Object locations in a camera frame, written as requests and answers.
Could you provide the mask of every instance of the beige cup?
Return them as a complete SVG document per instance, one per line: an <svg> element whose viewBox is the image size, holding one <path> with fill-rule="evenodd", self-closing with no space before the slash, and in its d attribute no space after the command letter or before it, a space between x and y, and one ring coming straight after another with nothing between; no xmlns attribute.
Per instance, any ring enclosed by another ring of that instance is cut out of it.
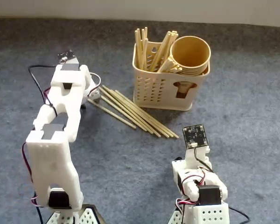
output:
<svg viewBox="0 0 280 224"><path fill-rule="evenodd" d="M184 36L172 44L170 55L182 67L181 74L198 76L209 64L210 47L199 37Z"/></svg>

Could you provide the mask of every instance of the ventilation hole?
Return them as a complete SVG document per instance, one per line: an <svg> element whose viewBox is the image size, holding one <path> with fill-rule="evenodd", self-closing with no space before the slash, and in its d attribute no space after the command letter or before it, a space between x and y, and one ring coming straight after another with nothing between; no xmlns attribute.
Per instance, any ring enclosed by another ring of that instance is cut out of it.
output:
<svg viewBox="0 0 280 224"><path fill-rule="evenodd" d="M156 52L157 52L157 48L155 48L155 47L152 48L152 49L151 49L151 52L152 52L152 53L156 53Z"/></svg>

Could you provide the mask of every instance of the plastic basket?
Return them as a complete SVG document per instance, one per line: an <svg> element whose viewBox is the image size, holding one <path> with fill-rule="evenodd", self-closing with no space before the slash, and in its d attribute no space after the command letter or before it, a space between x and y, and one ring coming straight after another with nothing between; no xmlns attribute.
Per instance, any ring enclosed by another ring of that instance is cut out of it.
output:
<svg viewBox="0 0 280 224"><path fill-rule="evenodd" d="M147 46L147 66L161 43L148 42ZM134 95L133 101L140 107L158 108L187 111L191 109L192 102L199 87L210 72L210 64L202 75L190 77L176 73L157 73L140 70L136 67L136 45L134 46L133 68L134 68ZM185 94L180 94L180 82L193 83L192 88Z"/></svg>

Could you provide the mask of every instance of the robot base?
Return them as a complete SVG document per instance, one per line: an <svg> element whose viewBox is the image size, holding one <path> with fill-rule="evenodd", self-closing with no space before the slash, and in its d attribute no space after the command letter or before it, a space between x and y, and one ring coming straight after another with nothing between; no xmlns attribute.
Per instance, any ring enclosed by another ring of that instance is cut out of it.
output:
<svg viewBox="0 0 280 224"><path fill-rule="evenodd" d="M168 224L182 224L182 214L180 211L174 211Z"/></svg>
<svg viewBox="0 0 280 224"><path fill-rule="evenodd" d="M182 224L180 211L173 212L168 224ZM228 204L186 206L183 224L229 224Z"/></svg>
<svg viewBox="0 0 280 224"><path fill-rule="evenodd" d="M97 208L94 205L84 204L79 211L79 222L75 221L73 216L65 217L61 213L55 212L51 215L47 224L105 224L104 219L99 214Z"/></svg>

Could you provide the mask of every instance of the white 3d-printed robot arm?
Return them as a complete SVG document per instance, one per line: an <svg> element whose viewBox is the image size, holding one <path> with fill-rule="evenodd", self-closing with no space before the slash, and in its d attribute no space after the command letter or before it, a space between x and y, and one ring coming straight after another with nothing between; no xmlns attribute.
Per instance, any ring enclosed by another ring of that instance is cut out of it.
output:
<svg viewBox="0 0 280 224"><path fill-rule="evenodd" d="M47 105L40 108L33 122L35 129L26 139L39 204L68 217L77 215L84 200L69 142L77 137L81 105L88 97L100 98L99 91L94 90L96 87L86 65L79 66L77 60L57 65L48 93L51 105L47 99ZM67 114L66 125L51 124L60 113Z"/></svg>
<svg viewBox="0 0 280 224"><path fill-rule="evenodd" d="M228 196L227 187L212 172L209 158L210 152L204 127L190 126L184 129L187 145L185 159L172 162L173 177L177 184L181 199L177 199L177 206L184 205L173 213L168 224L229 224L228 204L224 200ZM178 222L174 217L182 218Z"/></svg>

